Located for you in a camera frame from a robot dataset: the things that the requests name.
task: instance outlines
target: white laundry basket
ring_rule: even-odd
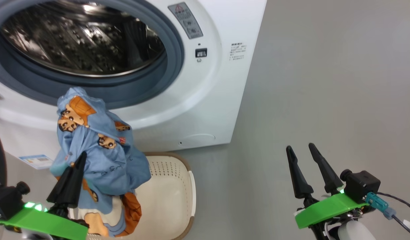
[[[88,240],[180,240],[193,225],[196,185],[187,161],[170,152],[146,153],[152,178],[136,189],[143,213],[135,231],[124,237],[88,234]]]

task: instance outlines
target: green bracket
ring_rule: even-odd
[[[85,226],[34,208],[23,208],[10,220],[0,220],[0,223],[70,240],[85,240],[88,234],[88,228]]]
[[[328,220],[339,214],[346,213],[354,208],[368,206],[367,203],[357,204],[344,193],[335,194],[325,200],[317,202],[295,216],[298,228],[307,228],[310,225]]]

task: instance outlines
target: white washing machine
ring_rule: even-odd
[[[53,159],[57,98],[105,100],[136,146],[229,143],[266,0],[0,0],[0,138]]]

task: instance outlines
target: blue and white label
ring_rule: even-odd
[[[45,155],[23,156],[19,159],[36,169],[50,168],[53,161]]]

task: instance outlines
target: laundry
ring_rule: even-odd
[[[69,89],[57,106],[61,150],[51,173],[61,176],[85,151],[78,218],[91,234],[131,234],[142,214],[134,191],[151,177],[147,158],[133,146],[131,127],[83,88]]]

